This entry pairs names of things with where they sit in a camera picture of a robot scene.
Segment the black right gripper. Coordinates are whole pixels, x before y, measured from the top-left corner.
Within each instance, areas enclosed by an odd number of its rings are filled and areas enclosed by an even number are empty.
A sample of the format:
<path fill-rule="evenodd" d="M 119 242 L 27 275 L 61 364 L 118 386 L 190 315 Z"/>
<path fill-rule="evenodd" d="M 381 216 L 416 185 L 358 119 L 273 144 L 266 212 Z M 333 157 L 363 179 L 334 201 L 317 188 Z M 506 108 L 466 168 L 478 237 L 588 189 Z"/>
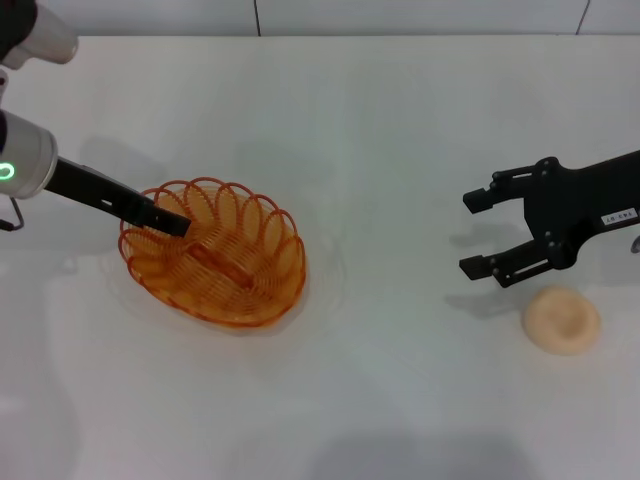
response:
<path fill-rule="evenodd" d="M 576 263 L 591 238 L 639 223 L 639 153 L 569 169 L 555 157 L 496 171 L 487 189 L 463 195 L 471 213 L 522 199 L 533 240 L 489 256 L 461 259 L 472 281 L 493 277 L 503 288 Z"/>

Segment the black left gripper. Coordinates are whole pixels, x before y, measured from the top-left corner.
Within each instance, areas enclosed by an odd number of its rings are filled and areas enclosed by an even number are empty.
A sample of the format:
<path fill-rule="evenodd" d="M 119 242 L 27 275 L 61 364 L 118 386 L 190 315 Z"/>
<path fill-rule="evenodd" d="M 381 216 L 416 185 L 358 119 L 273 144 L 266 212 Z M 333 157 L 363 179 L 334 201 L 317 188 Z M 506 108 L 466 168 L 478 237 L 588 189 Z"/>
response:
<path fill-rule="evenodd" d="M 153 205 L 140 192 L 89 167 L 59 157 L 46 190 L 135 226 L 185 237 L 191 220 Z"/>

